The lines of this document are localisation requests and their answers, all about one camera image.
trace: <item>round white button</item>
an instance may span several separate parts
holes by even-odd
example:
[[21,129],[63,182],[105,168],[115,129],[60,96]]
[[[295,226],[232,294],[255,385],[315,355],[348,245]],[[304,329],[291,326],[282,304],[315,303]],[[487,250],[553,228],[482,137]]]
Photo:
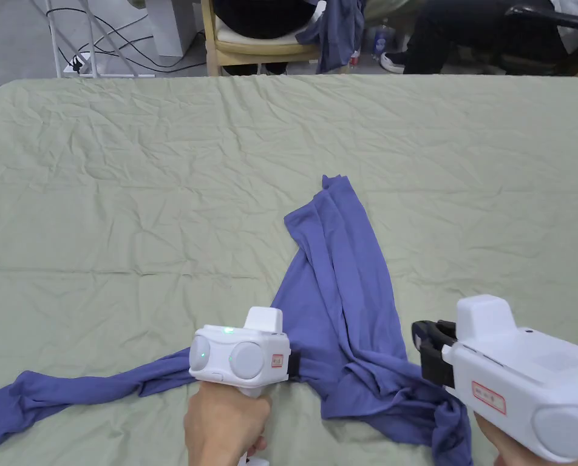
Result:
[[537,438],[548,451],[567,459],[578,459],[578,408],[544,408],[532,418]]
[[240,379],[253,379],[263,368],[263,351],[257,343],[242,342],[231,352],[231,369]]
[[209,361],[209,340],[201,335],[196,335],[189,349],[189,367],[192,370],[202,370]]

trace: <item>bed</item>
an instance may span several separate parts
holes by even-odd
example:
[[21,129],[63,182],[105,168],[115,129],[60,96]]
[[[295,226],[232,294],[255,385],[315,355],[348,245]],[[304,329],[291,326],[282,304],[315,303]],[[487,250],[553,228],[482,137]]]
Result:
[[[578,343],[578,79],[51,79],[0,88],[0,387],[110,375],[268,305],[296,247],[283,216],[347,175],[387,260],[406,341],[465,295]],[[418,355],[408,345],[412,361]],[[183,465],[196,385],[72,407],[0,465]],[[431,464],[271,390],[284,464]],[[473,456],[495,450],[473,426]]]

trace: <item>floor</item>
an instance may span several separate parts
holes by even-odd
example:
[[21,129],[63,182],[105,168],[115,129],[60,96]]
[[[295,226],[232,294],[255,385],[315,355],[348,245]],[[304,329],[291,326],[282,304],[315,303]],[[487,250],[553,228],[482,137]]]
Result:
[[[139,10],[131,6],[127,0],[89,0],[94,15],[100,16],[114,27],[123,26],[131,21],[141,18],[146,14],[145,10]],[[80,7],[74,0],[53,0],[54,7]],[[79,47],[86,40],[86,17],[79,12],[58,11],[55,12],[58,27],[67,35],[72,44]],[[202,21],[197,19],[197,25],[202,29]],[[129,40],[151,35],[151,26],[148,19],[120,31]],[[117,45],[124,41],[115,37]],[[155,49],[152,39],[136,43],[136,46],[154,61],[160,64],[172,64],[174,57],[160,57]],[[109,50],[109,44],[103,43],[103,47]],[[123,49],[126,56],[139,61],[141,64],[154,67],[153,64],[140,56],[132,47]],[[70,50],[63,47],[63,52],[71,56]],[[191,66],[191,64],[205,61],[205,44],[202,36],[198,36],[188,50],[186,56],[179,62],[176,68]],[[60,58],[60,66],[66,65]],[[137,67],[140,73],[145,71]],[[124,64],[111,56],[100,55],[98,68],[103,73],[127,73]],[[315,73],[315,64],[309,62],[291,63],[289,74],[312,74]],[[362,56],[359,66],[353,73],[386,73],[378,66],[370,56]],[[171,73],[170,76],[205,76],[205,66],[193,67],[180,72]],[[38,12],[27,0],[0,0],[0,86],[14,79],[23,78],[55,78],[56,70],[52,52],[52,43],[47,24],[39,17]]]

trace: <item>human hand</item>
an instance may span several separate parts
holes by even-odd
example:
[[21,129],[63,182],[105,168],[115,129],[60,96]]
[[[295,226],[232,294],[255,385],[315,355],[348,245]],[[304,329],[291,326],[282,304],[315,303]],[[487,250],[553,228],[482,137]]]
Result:
[[250,398],[237,388],[202,382],[183,418],[190,466],[235,466],[267,446],[261,437],[271,399]]
[[[494,466],[557,466],[557,463],[538,457],[478,414],[475,414],[475,417],[481,432],[498,450],[499,455]],[[570,466],[578,466],[578,461],[570,463]]]

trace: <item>chair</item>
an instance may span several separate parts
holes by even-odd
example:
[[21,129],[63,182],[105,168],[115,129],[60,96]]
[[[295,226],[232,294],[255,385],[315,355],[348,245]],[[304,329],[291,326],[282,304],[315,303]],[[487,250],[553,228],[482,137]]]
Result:
[[578,30],[578,16],[551,9],[520,4],[507,10],[503,18],[500,40],[491,53],[489,63],[508,75],[574,76],[578,73],[578,48],[559,62],[512,56],[506,53],[508,41],[525,28],[526,22],[542,22],[547,27],[569,27]]
[[[269,40],[244,37],[231,30],[215,15],[213,0],[201,0],[201,6],[209,76],[219,76],[220,68],[231,64],[308,61],[319,58],[319,47],[298,44],[295,32]],[[311,22],[316,21],[324,9],[325,2],[320,1]],[[344,67],[339,72],[345,73],[346,70]]]

